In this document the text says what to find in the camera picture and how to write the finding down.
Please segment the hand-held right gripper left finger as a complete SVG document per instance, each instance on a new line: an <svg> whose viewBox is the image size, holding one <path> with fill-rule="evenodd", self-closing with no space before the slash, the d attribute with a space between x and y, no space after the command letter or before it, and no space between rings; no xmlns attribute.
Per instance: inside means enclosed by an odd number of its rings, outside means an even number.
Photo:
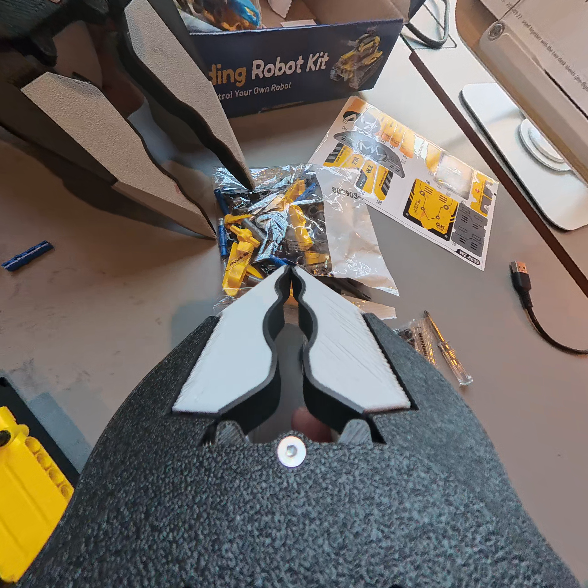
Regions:
<svg viewBox="0 0 588 588"><path fill-rule="evenodd" d="M220 313L173 413L232 420L244 433L274 413L281 395L275 339L290 280L290 268L282 267Z"/></svg>

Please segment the blue cardboard kit box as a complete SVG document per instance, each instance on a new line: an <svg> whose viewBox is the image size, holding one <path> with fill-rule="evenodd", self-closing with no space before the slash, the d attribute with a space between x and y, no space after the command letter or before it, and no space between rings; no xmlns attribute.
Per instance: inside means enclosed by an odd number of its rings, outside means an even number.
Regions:
<svg viewBox="0 0 588 588"><path fill-rule="evenodd" d="M262 25L190 32L227 117L371 89L423 1L253 1Z"/></svg>

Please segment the yellow black brick assembly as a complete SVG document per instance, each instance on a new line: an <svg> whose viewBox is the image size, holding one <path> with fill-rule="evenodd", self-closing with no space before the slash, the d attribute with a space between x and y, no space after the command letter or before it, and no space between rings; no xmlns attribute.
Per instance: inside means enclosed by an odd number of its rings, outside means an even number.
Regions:
<svg viewBox="0 0 588 588"><path fill-rule="evenodd" d="M1 585L30 567L70 502L79 472L1 376Z"/></svg>

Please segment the grey desk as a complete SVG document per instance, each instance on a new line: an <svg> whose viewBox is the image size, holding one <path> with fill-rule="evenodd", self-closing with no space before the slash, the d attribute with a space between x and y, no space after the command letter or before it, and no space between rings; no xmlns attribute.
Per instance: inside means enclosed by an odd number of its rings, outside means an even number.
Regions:
<svg viewBox="0 0 588 588"><path fill-rule="evenodd" d="M83 465L122 401L212 311L221 280L212 241L145 224L120 196L1 129L1 372ZM504 185L484 271L370 210L399 290L370 290L405 322L429 311L473 383L459 388L526 510L587 585L587 358L551 348L511 286L525 262L535 311L563 343L587 348L587 297Z"/></svg>

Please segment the clear bag black red parts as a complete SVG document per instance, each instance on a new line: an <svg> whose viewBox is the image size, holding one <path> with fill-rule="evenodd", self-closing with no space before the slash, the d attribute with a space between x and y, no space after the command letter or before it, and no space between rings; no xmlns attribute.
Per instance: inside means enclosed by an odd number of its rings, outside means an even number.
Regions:
<svg viewBox="0 0 588 588"><path fill-rule="evenodd" d="M437 367L429 321L426 318L413 319L393 329L393 332L407 342L420 356Z"/></svg>

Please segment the wooden document stand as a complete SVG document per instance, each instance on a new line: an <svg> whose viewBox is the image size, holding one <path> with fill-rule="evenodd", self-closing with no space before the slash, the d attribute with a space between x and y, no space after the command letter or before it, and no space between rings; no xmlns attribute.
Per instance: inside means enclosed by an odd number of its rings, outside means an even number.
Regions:
<svg viewBox="0 0 588 588"><path fill-rule="evenodd" d="M518 1L456 1L460 38L493 77L461 96L492 146L555 227L587 226L587 114L505 24Z"/></svg>

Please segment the yellow black sticker sheet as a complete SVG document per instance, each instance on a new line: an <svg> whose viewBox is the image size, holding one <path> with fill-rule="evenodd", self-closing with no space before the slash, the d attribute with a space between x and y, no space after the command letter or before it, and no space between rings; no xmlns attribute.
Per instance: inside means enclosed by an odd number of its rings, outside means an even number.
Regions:
<svg viewBox="0 0 588 588"><path fill-rule="evenodd" d="M348 170L366 203L484 270L499 183L358 96L311 164Z"/></svg>

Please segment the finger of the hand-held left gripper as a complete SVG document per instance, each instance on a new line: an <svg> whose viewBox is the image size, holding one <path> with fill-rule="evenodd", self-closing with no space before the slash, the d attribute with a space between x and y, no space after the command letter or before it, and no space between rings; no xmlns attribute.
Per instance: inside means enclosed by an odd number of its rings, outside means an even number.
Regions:
<svg viewBox="0 0 588 588"><path fill-rule="evenodd" d="M151 157L129 122L130 105L104 93L110 74L106 29L81 21L56 36L58 63L22 88L22 93L73 142L114 177L113 189L146 209L205 238L215 237L208 217Z"/></svg>
<svg viewBox="0 0 588 588"><path fill-rule="evenodd" d="M201 59L173 1L129 1L122 9L129 69L248 189L254 180Z"/></svg>

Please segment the person's left hand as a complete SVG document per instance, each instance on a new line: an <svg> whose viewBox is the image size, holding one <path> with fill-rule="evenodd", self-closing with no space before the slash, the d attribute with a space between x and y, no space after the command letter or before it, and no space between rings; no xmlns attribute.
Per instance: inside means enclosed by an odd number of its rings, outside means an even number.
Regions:
<svg viewBox="0 0 588 588"><path fill-rule="evenodd" d="M145 96L130 80L108 45L97 50L102 71L102 92L115 109L127 119L144 104Z"/></svg>

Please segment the clear bag yellow grey parts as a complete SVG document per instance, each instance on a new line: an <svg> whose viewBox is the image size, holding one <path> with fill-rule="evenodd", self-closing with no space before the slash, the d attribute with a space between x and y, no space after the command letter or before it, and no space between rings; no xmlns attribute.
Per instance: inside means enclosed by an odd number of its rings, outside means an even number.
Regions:
<svg viewBox="0 0 588 588"><path fill-rule="evenodd" d="M279 269L305 270L336 293L398 296L354 168L298 164L254 169L255 188L213 173L224 275L218 310Z"/></svg>

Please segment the small clear-handled screwdriver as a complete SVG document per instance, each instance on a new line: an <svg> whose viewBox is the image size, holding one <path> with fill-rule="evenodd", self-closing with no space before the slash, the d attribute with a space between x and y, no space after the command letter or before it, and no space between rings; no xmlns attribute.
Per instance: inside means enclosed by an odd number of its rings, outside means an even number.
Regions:
<svg viewBox="0 0 588 588"><path fill-rule="evenodd" d="M473 383L473 378L469 374L469 372L463 367L462 363L458 359L455 349L450 345L450 343L444 338L443 334L437 327L437 324L433 320L432 316L430 315L429 311L424 311L424 317L429 321L429 324L432 328L433 333L437 338L437 344L440 348L440 351L450 367L453 375L455 376L456 380L458 381L460 386L469 386Z"/></svg>

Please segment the clear bag yellow gear parts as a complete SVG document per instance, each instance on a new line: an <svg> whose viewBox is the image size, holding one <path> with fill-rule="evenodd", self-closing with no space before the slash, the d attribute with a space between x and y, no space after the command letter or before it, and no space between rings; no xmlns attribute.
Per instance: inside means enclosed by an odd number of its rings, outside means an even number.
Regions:
<svg viewBox="0 0 588 588"><path fill-rule="evenodd" d="M252 1L175 1L190 32L241 31L262 25L261 10Z"/></svg>

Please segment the printed instruction sheet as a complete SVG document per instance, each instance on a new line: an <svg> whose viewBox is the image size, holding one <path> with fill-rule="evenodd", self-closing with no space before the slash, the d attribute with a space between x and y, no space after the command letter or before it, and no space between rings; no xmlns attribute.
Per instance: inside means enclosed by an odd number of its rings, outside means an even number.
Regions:
<svg viewBox="0 0 588 588"><path fill-rule="evenodd" d="M518 1L504 22L587 114L587 1Z"/></svg>

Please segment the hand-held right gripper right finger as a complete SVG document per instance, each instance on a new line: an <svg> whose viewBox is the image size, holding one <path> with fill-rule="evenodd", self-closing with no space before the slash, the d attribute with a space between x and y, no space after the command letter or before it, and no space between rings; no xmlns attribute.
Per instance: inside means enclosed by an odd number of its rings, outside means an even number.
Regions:
<svg viewBox="0 0 588 588"><path fill-rule="evenodd" d="M292 270L303 351L308 411L342 433L351 420L409 410L411 401L364 314L302 269Z"/></svg>

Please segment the small blue connector pin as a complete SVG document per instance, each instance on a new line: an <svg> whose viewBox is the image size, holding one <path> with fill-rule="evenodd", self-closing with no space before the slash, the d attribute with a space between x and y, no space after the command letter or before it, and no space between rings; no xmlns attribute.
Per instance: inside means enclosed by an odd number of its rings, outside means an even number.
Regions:
<svg viewBox="0 0 588 588"><path fill-rule="evenodd" d="M38 243L26 249L24 252L16 254L11 259L3 262L1 267L8 272L15 272L54 249L55 247L53 244L44 240L41 243Z"/></svg>

